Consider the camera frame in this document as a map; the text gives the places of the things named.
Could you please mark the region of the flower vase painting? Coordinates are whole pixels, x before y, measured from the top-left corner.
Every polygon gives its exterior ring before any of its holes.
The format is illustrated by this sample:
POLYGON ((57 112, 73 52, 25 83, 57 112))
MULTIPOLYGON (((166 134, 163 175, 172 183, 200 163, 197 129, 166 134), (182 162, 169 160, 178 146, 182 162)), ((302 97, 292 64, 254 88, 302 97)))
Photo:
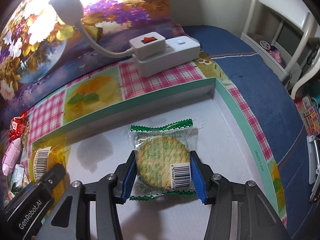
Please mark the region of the flower vase painting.
MULTIPOLYGON (((81 0, 83 5, 98 0, 81 0)), ((137 36, 157 32, 172 37, 169 0, 144 0, 155 9, 149 11, 151 23, 139 28, 101 35, 98 44, 110 51, 120 52, 129 48, 129 41, 137 36)), ((63 82, 113 62, 96 51, 78 31, 66 25, 50 0, 1 0, 1 35, 7 30, 17 30, 20 25, 30 35, 28 41, 33 53, 19 51, 19 45, 10 47, 13 64, 22 74, 22 85, 14 86, 18 98, 32 104, 41 101, 63 82)))

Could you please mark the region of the blue bedsheet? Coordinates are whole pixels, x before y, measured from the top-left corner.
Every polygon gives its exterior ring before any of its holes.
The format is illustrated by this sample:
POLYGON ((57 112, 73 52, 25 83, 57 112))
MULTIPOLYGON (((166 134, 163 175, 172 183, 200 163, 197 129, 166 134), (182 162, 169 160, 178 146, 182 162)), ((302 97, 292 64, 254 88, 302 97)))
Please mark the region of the blue bedsheet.
POLYGON ((249 45, 225 29, 200 25, 183 30, 222 68, 259 121, 284 187, 290 237, 319 239, 319 202, 309 201, 307 132, 286 88, 249 45))

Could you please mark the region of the white gooseneck plug lamp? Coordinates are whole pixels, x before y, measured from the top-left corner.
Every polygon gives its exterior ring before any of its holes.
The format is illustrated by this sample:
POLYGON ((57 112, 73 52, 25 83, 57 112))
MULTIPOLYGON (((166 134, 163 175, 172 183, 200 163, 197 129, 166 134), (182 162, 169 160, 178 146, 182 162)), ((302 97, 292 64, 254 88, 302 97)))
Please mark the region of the white gooseneck plug lamp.
POLYGON ((143 60, 166 49, 165 37, 157 32, 132 38, 125 51, 110 51, 98 44, 101 35, 116 34, 151 23, 149 11, 155 7, 144 0, 98 0, 88 5, 83 5, 81 0, 50 0, 49 4, 62 22, 73 26, 90 47, 106 57, 135 55, 143 60))

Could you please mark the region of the yellow orange cake packet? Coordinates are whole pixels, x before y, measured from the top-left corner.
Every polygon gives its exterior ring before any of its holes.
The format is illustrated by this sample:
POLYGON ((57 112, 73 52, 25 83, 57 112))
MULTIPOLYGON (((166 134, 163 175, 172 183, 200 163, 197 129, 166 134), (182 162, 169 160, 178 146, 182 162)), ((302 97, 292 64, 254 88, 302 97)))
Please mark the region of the yellow orange cake packet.
POLYGON ((49 169, 59 163, 66 168, 71 148, 64 135, 50 139, 39 139, 32 144, 29 159, 29 176, 32 183, 40 179, 49 169))

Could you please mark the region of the round cracker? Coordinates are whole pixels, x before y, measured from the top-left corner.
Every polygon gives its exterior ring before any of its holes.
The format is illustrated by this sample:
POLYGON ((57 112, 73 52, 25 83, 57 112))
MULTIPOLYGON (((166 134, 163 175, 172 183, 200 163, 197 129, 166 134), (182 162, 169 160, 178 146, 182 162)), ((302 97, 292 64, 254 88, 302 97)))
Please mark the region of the round cracker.
POLYGON ((193 130, 192 119, 161 127, 130 127, 137 165, 137 188, 130 200, 148 201, 168 194, 196 195, 188 144, 193 130))

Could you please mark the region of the purple strawberry bread packet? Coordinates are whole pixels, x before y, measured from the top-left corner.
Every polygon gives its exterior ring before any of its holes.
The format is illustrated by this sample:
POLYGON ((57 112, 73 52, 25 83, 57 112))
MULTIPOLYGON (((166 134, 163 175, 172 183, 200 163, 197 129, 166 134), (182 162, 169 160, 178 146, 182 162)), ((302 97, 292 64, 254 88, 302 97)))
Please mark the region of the purple strawberry bread packet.
POLYGON ((22 150, 21 138, 13 140, 4 154, 2 172, 5 176, 12 174, 22 150))

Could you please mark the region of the red shiny snack bag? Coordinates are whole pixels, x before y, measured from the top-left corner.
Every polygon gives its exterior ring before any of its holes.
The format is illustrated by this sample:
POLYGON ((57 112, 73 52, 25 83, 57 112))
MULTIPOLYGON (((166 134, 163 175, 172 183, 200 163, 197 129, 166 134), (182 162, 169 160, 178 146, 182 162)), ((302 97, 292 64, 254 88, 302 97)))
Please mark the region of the red shiny snack bag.
POLYGON ((20 138, 23 135, 24 129, 27 124, 27 115, 28 111, 25 110, 21 115, 16 116, 11 120, 9 129, 9 142, 20 138))

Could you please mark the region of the checkered fruit tablecloth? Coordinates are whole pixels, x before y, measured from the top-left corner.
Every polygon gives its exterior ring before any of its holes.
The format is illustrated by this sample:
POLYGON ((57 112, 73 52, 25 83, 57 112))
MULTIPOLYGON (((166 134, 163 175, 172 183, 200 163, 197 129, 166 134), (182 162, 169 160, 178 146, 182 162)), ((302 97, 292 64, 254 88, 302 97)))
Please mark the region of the checkered fruit tablecloth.
POLYGON ((7 30, 1 35, 1 121, 9 125, 14 116, 19 115, 24 110, 30 110, 32 114, 37 114, 38 118, 33 120, 33 130, 29 132, 29 137, 33 140, 47 135, 49 132, 57 130, 62 126, 66 108, 63 100, 67 98, 67 89, 80 82, 87 82, 89 78, 108 69, 115 69, 117 81, 119 83, 117 91, 121 93, 122 101, 131 98, 138 98, 140 95, 158 91, 162 88, 171 88, 191 81, 205 78, 217 78, 231 94, 237 107, 242 111, 251 127, 261 152, 257 159, 268 165, 268 171, 273 182, 274 194, 277 200, 278 213, 283 223, 287 222, 284 189, 281 183, 276 161, 260 123, 252 112, 251 108, 244 100, 233 81, 223 72, 222 68, 211 59, 205 52, 200 52, 200 59, 184 63, 177 67, 170 68, 151 77, 141 77, 133 65, 132 59, 115 61, 111 65, 103 63, 100 68, 87 74, 79 74, 72 78, 70 82, 63 82, 51 93, 47 93, 42 98, 44 102, 36 101, 29 104, 18 98, 15 85, 21 87, 22 74, 13 64, 10 55, 10 47, 19 45, 19 51, 27 50, 31 55, 34 51, 29 44, 30 35, 25 27, 19 26, 17 30, 7 30))

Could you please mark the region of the light green snack packet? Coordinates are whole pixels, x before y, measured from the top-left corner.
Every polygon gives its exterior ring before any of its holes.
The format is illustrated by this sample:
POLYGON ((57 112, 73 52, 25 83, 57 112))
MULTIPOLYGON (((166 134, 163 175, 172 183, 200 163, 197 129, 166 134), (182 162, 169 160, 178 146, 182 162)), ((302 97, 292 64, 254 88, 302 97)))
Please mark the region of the light green snack packet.
POLYGON ((23 189, 24 167, 16 164, 11 176, 10 189, 11 192, 18 192, 23 189))

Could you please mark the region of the white power strip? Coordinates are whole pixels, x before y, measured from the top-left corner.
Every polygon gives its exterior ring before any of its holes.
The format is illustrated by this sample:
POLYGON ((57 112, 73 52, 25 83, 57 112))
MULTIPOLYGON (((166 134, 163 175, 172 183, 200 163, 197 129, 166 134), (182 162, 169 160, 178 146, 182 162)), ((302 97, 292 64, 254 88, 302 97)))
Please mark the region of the white power strip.
POLYGON ((134 65, 142 77, 150 77, 162 71, 199 58, 200 44, 189 36, 166 40, 164 52, 139 60, 132 56, 134 65))

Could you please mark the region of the teal white cardboard box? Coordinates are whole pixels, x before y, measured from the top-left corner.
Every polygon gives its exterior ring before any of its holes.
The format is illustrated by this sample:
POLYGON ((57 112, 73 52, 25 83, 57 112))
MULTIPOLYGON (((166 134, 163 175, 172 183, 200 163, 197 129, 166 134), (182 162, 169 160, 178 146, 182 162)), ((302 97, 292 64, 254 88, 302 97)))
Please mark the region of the teal white cardboard box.
POLYGON ((257 142, 248 154, 225 122, 229 92, 216 78, 104 120, 106 132, 72 145, 71 184, 37 239, 283 239, 257 142))

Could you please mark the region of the white chair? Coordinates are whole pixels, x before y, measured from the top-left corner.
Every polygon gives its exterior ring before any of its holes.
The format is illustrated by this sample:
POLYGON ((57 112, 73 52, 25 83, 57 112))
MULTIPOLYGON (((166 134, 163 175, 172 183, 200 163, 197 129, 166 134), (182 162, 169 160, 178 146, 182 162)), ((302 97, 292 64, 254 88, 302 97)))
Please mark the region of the white chair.
POLYGON ((319 24, 302 0, 251 0, 241 39, 261 56, 297 100, 303 86, 319 73, 319 24), (256 7, 274 14, 273 35, 249 30, 256 7))

